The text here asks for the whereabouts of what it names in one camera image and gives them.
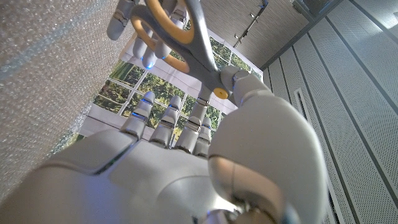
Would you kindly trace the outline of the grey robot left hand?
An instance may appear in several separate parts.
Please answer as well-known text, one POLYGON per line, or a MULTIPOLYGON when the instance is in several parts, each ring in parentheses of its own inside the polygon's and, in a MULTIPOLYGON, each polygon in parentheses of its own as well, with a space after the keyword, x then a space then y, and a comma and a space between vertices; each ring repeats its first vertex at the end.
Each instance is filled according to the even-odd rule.
MULTIPOLYGON (((159 1, 165 13, 179 28, 187 26, 189 15, 186 7, 177 0, 159 1)), ((111 40, 118 40, 131 18, 131 10, 139 4, 139 0, 119 0, 116 10, 108 24, 107 35, 111 40)), ((133 55, 140 58, 146 69, 152 68, 158 58, 164 59, 172 49, 164 44, 154 32, 145 24, 142 25, 146 34, 155 42, 155 50, 148 47, 144 41, 137 37, 133 46, 133 55)))

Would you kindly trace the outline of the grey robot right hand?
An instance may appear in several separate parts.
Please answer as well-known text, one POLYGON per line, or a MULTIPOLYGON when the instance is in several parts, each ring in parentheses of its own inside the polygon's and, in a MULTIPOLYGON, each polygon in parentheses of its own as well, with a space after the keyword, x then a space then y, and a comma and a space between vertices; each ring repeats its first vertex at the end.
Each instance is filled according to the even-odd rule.
POLYGON ((226 67, 237 109, 198 155, 140 140, 134 126, 78 141, 1 204, 2 223, 321 223, 317 135, 257 77, 226 67))

